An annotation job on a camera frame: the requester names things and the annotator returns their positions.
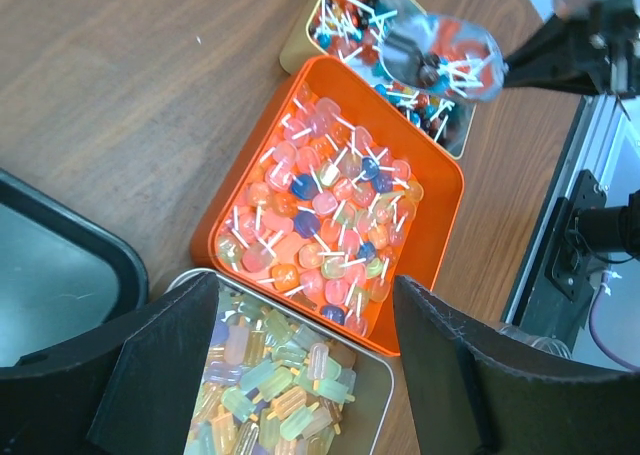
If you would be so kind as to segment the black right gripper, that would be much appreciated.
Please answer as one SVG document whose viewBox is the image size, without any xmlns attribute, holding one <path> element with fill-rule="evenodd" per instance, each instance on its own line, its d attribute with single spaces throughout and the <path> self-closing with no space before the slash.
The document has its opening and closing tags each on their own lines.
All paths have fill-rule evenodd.
<svg viewBox="0 0 640 455">
<path fill-rule="evenodd" d="M 591 72 L 598 71 L 601 39 L 610 64 L 607 92 L 639 94 L 639 0 L 588 0 L 588 19 L 552 15 L 516 51 L 505 58 L 503 87 L 538 88 L 577 95 L 598 95 Z"/>
</svg>

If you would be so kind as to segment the brown tin of gummies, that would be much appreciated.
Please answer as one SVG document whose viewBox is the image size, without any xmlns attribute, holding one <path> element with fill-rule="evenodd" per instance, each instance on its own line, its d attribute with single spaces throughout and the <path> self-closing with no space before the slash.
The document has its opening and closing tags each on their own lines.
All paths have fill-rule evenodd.
<svg viewBox="0 0 640 455">
<path fill-rule="evenodd" d="M 224 276 L 187 454 L 372 454 L 386 361 Z"/>
</svg>

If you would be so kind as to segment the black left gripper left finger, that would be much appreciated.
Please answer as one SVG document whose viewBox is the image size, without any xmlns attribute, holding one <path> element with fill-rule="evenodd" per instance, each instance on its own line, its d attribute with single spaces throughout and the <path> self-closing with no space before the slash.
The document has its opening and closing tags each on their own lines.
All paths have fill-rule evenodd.
<svg viewBox="0 0 640 455">
<path fill-rule="evenodd" d="M 203 273 L 3 368 L 2 453 L 182 453 L 218 300 Z"/>
</svg>

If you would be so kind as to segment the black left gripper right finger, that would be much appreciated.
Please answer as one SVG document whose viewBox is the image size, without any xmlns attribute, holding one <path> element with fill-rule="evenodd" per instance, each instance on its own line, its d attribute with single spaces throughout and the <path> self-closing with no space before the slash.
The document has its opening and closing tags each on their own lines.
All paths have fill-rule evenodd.
<svg viewBox="0 0 640 455">
<path fill-rule="evenodd" d="M 409 276 L 393 309 L 422 453 L 638 453 L 638 373 L 517 341 Z"/>
</svg>

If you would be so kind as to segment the gold tin of lollipops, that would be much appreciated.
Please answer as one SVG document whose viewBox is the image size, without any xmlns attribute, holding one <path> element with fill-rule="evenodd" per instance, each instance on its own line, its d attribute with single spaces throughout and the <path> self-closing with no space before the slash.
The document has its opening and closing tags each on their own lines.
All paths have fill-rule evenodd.
<svg viewBox="0 0 640 455">
<path fill-rule="evenodd" d="M 308 0 L 279 55 L 280 65 L 292 74 L 314 56 L 337 58 L 458 160 L 475 107 L 420 95 L 393 81 L 379 57 L 382 38 L 396 18 L 424 11 L 416 0 Z"/>
</svg>

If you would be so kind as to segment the orange tin of lollipops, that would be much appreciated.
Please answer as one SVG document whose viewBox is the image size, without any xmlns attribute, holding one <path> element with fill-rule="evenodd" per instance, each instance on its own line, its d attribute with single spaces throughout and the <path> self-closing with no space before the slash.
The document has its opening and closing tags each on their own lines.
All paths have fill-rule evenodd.
<svg viewBox="0 0 640 455">
<path fill-rule="evenodd" d="M 338 60 L 276 92 L 191 241 L 216 268 L 396 356 L 396 275 L 433 287 L 464 191 L 459 166 Z"/>
</svg>

